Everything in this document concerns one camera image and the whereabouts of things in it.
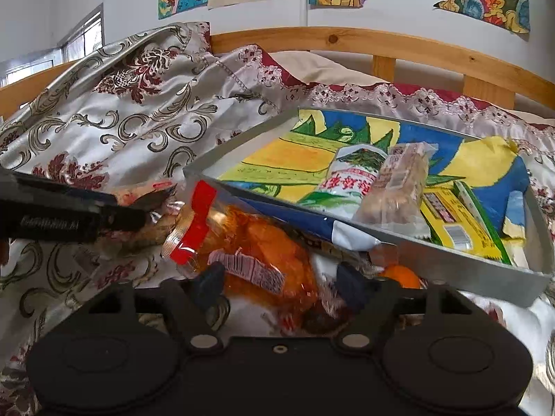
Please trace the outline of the grey tray with drawing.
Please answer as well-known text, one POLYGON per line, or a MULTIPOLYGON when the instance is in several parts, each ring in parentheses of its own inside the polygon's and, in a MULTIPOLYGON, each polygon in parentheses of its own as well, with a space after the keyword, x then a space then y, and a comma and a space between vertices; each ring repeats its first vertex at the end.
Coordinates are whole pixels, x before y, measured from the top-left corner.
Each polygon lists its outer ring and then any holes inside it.
POLYGON ((528 306, 554 246, 518 144, 414 121, 299 108, 203 154, 189 171, 272 216, 368 233, 427 280, 528 306))

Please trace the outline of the beige pillow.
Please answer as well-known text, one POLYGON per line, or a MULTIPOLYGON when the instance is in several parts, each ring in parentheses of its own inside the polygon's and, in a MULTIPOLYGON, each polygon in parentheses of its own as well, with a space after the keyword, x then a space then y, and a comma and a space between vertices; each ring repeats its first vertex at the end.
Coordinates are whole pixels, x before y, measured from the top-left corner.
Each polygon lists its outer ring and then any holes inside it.
POLYGON ((271 53, 270 57, 305 84, 373 86, 386 83, 382 78, 350 70, 331 59, 310 52, 284 51, 271 53))

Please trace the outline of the green white stick pack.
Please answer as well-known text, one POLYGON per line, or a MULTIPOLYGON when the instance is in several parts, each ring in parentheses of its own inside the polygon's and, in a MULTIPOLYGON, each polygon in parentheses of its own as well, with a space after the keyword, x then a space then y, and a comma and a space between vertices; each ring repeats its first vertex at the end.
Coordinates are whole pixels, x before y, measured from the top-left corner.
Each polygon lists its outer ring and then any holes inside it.
POLYGON ((475 193, 467 183, 462 180, 456 180, 453 183, 453 192, 469 213, 473 216, 474 220, 481 225, 481 229, 488 234, 491 242, 496 246, 498 254, 494 257, 489 256, 490 259, 501 261, 505 265, 512 265, 511 258, 509 257, 505 247, 498 235, 498 231, 494 228, 489 217, 487 216, 484 207, 481 205, 475 193))

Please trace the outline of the orange jelly snack bag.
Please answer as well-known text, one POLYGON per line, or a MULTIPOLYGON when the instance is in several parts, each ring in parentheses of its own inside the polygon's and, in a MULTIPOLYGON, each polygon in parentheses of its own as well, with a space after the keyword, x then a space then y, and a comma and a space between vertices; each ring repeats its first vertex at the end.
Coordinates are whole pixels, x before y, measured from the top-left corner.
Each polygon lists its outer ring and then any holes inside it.
POLYGON ((193 276, 221 264, 224 294, 267 310, 283 333, 325 334, 341 325, 344 311, 325 309, 308 248, 206 180, 185 185, 185 204, 162 255, 193 276))

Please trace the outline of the white green pickle packet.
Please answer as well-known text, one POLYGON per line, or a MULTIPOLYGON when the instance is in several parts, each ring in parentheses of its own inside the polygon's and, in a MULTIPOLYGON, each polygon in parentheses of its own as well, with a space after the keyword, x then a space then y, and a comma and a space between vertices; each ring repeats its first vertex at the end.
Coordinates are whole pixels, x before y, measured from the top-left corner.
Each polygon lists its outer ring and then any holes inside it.
POLYGON ((325 179, 297 205, 351 219, 370 192, 386 158, 383 150, 368 144, 340 148, 325 179))

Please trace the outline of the dark blue sachet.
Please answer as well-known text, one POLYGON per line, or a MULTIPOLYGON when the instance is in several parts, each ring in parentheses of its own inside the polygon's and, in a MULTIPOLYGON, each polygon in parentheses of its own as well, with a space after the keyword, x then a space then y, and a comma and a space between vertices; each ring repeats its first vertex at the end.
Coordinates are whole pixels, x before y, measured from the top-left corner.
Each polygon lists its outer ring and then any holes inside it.
POLYGON ((343 250, 370 252, 386 244, 377 237, 332 216, 245 197, 241 197, 241 200, 263 215, 319 237, 343 250))

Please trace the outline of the yellow candy bar pack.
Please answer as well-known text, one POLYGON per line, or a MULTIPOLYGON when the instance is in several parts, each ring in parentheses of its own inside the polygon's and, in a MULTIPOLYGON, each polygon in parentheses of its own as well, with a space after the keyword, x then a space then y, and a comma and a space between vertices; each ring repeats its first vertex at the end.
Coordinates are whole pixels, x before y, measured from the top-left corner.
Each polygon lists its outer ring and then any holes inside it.
POLYGON ((431 231, 432 243, 510 265, 510 258, 486 228, 474 218, 453 191, 425 189, 420 212, 431 231))

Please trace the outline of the clear biscuit bar pack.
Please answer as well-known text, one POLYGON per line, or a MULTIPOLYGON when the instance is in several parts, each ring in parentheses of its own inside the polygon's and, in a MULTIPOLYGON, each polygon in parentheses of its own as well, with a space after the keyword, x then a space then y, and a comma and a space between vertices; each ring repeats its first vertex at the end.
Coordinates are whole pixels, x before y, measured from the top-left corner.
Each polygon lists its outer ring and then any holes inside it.
POLYGON ((353 220, 403 236, 428 240, 431 231, 420 212, 420 205, 430 160, 436 151, 436 144, 426 142, 390 147, 353 220))

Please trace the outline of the small orange mandarin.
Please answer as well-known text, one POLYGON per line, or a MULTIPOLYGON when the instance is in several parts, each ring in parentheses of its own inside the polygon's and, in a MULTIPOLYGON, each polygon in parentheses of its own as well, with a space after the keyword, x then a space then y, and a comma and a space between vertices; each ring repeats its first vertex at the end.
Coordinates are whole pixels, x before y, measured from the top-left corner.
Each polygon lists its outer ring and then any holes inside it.
POLYGON ((379 274, 399 283, 403 288, 420 289, 420 278, 411 269, 402 265, 390 265, 379 274))

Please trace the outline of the wooden bed frame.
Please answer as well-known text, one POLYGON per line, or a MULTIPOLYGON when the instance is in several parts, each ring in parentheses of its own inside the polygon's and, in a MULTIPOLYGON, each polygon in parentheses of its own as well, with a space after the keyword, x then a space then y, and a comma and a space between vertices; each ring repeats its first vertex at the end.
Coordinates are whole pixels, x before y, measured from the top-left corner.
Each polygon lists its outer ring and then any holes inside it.
MULTIPOLYGON (((305 84, 286 70, 269 72, 272 53, 287 51, 327 51, 364 54, 372 59, 370 73, 394 82, 397 61, 435 67, 463 75, 465 96, 512 109, 518 95, 548 108, 554 106, 554 84, 488 54, 429 38, 387 31, 352 27, 309 26, 251 29, 212 35, 206 23, 174 23, 164 31, 188 44, 199 40, 201 53, 223 55, 256 45, 263 50, 259 67, 263 80, 271 86, 288 90, 292 99, 299 97, 305 84)), ((31 103, 37 112, 48 111, 67 97, 72 85, 96 72, 104 73, 123 61, 132 51, 150 43, 156 31, 143 32, 104 47, 85 59, 38 72, 1 90, 1 115, 9 118, 23 103, 31 103)))

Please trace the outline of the floral satin bedspread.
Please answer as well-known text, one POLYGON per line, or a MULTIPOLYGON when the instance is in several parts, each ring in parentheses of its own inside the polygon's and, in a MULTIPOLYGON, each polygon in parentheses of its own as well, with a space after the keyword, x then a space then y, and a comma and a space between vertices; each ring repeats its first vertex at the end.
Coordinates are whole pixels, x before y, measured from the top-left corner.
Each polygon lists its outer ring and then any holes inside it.
MULTIPOLYGON (((263 80, 263 50, 201 53, 156 31, 104 73, 72 85, 48 111, 30 104, 1 128, 5 168, 86 190, 109 191, 157 179, 180 179, 188 163, 281 111, 323 106, 430 122, 440 128, 515 141, 531 170, 547 221, 554 218, 554 125, 457 93, 394 85, 305 84, 292 99, 263 80)), ((30 348, 106 286, 156 286, 178 270, 148 248, 126 258, 74 260, 74 247, 16 241, 1 270, 1 411, 33 415, 39 403, 25 372, 30 348)))

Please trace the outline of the window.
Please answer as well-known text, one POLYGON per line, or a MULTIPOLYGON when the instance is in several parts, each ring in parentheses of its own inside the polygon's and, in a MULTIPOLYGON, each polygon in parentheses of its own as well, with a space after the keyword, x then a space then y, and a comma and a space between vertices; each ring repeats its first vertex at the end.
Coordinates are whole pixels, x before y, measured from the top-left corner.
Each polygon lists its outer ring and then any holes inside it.
POLYGON ((100 3, 53 48, 25 54, 1 63, 1 86, 40 71, 82 59, 103 47, 103 3, 100 3))

